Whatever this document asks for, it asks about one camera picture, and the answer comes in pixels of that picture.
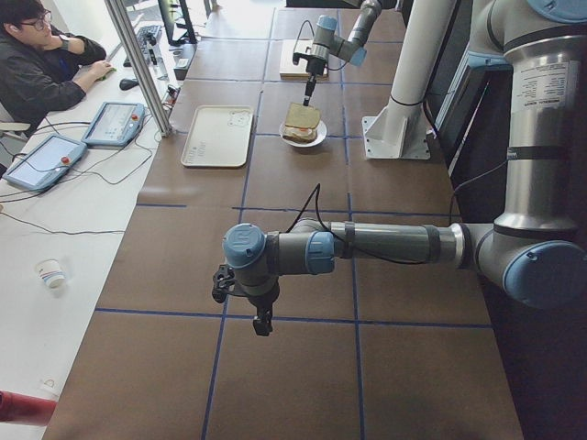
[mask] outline white desk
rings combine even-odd
[[[114,64],[122,66],[124,53]],[[91,121],[103,101],[144,103],[139,87],[121,91],[122,78],[134,77],[129,68],[117,67],[105,81],[94,86],[74,108],[48,116],[52,124]],[[167,83],[156,81],[163,96]],[[86,126],[56,126],[69,138],[81,138]],[[40,130],[24,148],[30,151],[54,131]],[[137,142],[131,143],[111,159],[96,165],[99,172],[116,182],[134,170],[154,152],[159,133],[151,119]],[[76,165],[83,171],[112,156],[113,150],[91,149]],[[53,231],[124,230],[133,212],[138,191],[143,185],[152,157],[118,185],[86,174],[71,181],[70,171],[50,191],[14,203],[3,203],[31,195],[0,180],[0,204],[4,213],[44,226]],[[106,276],[122,239],[121,233],[80,236],[52,235],[32,225],[23,225],[0,215],[0,390],[41,398],[53,398],[42,382],[54,383],[59,394],[71,369],[75,354],[104,286]],[[65,271],[66,282],[57,289],[47,288],[34,271],[43,259],[57,259]],[[44,427],[0,423],[0,439],[38,440]]]

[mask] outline computer mouse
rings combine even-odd
[[[122,80],[120,80],[120,84],[118,85],[118,87],[120,87],[120,90],[130,90],[136,85],[138,85],[137,79],[123,78]]]

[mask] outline warning label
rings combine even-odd
[[[512,113],[572,105],[579,63],[557,62],[514,72]]]

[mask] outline red cylinder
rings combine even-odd
[[[57,402],[0,391],[0,422],[46,426]]]

